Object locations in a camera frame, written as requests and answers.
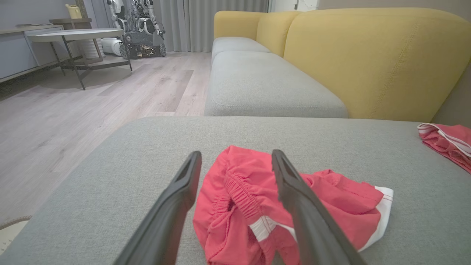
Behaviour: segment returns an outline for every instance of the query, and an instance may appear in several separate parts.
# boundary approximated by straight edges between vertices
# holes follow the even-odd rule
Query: gray seat cushion
[[[226,51],[212,64],[205,116],[347,118],[343,102],[273,53]]]
[[[418,123],[282,117],[152,117],[125,125],[54,191],[0,256],[0,264],[110,264],[187,155],[203,154],[200,187],[233,144],[283,150],[304,173],[332,169],[394,190],[368,264],[469,264],[471,176],[421,144]],[[205,264],[192,218],[178,264]]]
[[[219,37],[212,43],[211,63],[220,52],[234,50],[270,52],[267,47],[249,38]]]

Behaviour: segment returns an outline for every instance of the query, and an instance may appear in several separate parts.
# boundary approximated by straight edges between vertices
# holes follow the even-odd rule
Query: cabinet door
[[[54,51],[52,50],[51,44],[49,42],[32,42],[29,40],[28,36],[57,30],[62,30],[62,27],[59,26],[57,28],[37,29],[24,32],[26,41],[28,42],[34,59],[39,66],[55,62],[56,57],[54,56]],[[60,59],[68,57],[67,50],[65,49],[63,42],[54,42],[54,48],[56,49],[57,55]]]
[[[0,78],[38,66],[22,32],[0,34]]]

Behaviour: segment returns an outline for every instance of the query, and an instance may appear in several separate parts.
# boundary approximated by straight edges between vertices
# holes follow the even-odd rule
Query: yellow pitcher
[[[65,7],[69,10],[70,18],[82,18],[82,13],[78,6],[65,4]]]

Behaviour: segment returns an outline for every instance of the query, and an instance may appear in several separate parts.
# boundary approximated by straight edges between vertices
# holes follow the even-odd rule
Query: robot
[[[161,42],[154,46],[153,34],[163,38],[165,29],[160,29],[154,15],[153,0],[131,0],[130,15],[125,15],[125,6],[122,0],[107,0],[111,11],[111,20],[115,28],[124,31],[123,43],[119,48],[124,59],[137,59],[143,57],[165,57],[167,50]]]

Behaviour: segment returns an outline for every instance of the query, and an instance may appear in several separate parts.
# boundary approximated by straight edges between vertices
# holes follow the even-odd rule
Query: red fabric
[[[375,208],[383,194],[332,170],[301,174],[353,245],[362,248],[381,214]],[[287,265],[299,264],[293,236],[276,226],[258,242],[249,225],[262,216],[293,227],[278,201],[271,155],[230,146],[207,173],[196,203],[193,225],[208,264],[271,264],[278,251]]]
[[[456,146],[456,144],[459,146],[471,146],[470,128],[461,125],[421,124],[418,126],[418,129],[423,144],[455,162],[471,174],[471,157],[467,156]]]

